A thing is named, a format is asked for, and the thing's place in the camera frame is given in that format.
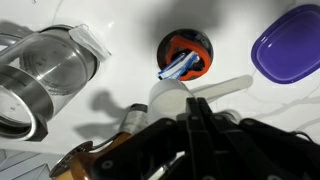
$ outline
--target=glass jug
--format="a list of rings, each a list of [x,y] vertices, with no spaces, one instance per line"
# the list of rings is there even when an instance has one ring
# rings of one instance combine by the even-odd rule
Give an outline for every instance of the glass jug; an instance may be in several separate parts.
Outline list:
[[[99,61],[68,26],[35,32],[0,52],[0,137],[41,141],[54,117],[94,76]],[[1,35],[0,44],[12,44]]]

